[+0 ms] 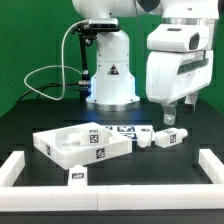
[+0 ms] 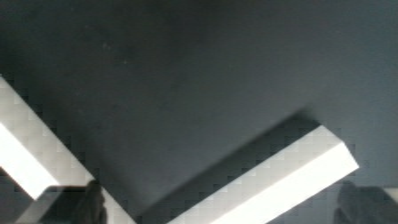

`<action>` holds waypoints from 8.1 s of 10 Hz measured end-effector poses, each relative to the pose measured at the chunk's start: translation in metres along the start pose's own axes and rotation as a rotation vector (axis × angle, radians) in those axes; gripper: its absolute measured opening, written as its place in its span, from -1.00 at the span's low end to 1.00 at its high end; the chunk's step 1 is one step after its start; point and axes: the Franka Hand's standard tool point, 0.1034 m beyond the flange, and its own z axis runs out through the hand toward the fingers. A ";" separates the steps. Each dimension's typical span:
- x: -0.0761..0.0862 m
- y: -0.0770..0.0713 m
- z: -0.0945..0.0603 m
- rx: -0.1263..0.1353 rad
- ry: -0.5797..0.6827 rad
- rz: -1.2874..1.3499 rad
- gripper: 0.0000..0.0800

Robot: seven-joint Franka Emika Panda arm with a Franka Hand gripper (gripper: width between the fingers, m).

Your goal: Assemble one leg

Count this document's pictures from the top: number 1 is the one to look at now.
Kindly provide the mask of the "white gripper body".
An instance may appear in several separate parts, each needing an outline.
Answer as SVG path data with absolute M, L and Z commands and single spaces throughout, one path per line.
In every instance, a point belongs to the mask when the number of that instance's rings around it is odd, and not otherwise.
M 213 51 L 151 52 L 146 67 L 146 94 L 151 102 L 171 104 L 208 86 Z

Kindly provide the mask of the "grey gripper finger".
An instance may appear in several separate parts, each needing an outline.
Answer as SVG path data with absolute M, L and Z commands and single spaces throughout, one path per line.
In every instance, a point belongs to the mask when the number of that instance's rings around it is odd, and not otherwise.
M 162 106 L 164 113 L 164 123 L 166 125 L 174 125 L 176 122 L 176 104 L 167 104 Z
M 193 113 L 195 111 L 195 106 L 198 98 L 198 93 L 194 92 L 186 96 L 184 102 L 184 112 Z

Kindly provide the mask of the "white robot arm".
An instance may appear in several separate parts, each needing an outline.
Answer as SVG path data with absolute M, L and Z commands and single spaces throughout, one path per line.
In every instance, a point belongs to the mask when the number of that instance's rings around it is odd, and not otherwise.
M 223 0 L 72 0 L 85 18 L 85 42 L 97 43 L 97 70 L 87 103 L 118 111 L 136 104 L 135 78 L 129 70 L 129 37 L 120 17 L 154 14 L 162 23 L 147 37 L 146 95 L 163 108 L 164 123 L 176 121 L 176 104 L 193 110 L 198 92 L 212 78 L 213 39 Z

